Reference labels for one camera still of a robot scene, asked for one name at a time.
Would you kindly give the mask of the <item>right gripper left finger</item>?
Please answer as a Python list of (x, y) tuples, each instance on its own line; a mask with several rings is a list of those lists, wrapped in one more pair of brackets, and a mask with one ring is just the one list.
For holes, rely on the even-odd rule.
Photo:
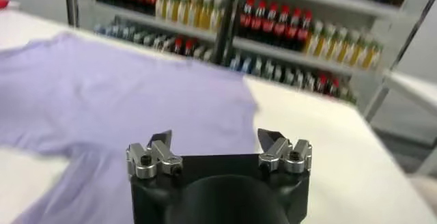
[(146, 147), (132, 143), (126, 149), (128, 175), (139, 179), (153, 179), (159, 173), (179, 176), (183, 168), (183, 158), (171, 152), (172, 131), (167, 130), (152, 135)]

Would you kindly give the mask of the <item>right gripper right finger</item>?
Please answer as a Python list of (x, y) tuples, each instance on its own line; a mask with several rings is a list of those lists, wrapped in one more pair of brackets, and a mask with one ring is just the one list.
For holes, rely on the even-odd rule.
[(273, 173), (284, 169), (287, 173), (311, 171), (313, 147), (309, 141), (299, 139), (295, 145), (280, 132), (259, 128), (257, 137), (264, 151), (258, 156), (262, 171)]

